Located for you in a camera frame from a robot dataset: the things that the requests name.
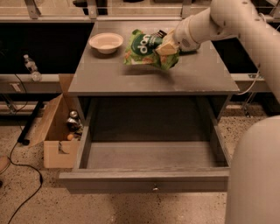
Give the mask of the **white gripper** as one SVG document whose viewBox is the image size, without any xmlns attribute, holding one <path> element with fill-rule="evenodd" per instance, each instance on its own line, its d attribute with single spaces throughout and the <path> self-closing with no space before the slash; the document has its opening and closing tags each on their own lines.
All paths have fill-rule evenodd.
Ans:
<svg viewBox="0 0 280 224">
<path fill-rule="evenodd" d="M 163 42 L 156 48 L 159 55 L 173 55 L 178 49 L 184 53 L 194 52 L 200 48 L 190 32 L 190 23 L 193 17 L 187 17 L 180 21 L 174 30 L 171 30 L 163 38 Z"/>
</svg>

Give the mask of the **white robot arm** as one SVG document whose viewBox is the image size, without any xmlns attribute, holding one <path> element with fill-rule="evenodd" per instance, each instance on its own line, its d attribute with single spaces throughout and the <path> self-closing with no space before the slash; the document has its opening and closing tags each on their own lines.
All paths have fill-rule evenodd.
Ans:
<svg viewBox="0 0 280 224">
<path fill-rule="evenodd" d="M 235 36 L 280 101 L 280 33 L 250 0 L 212 0 L 180 21 L 157 48 L 161 55 L 190 52 L 208 40 Z M 251 126 L 236 145 L 227 184 L 225 224 L 280 224 L 280 116 Z"/>
</svg>

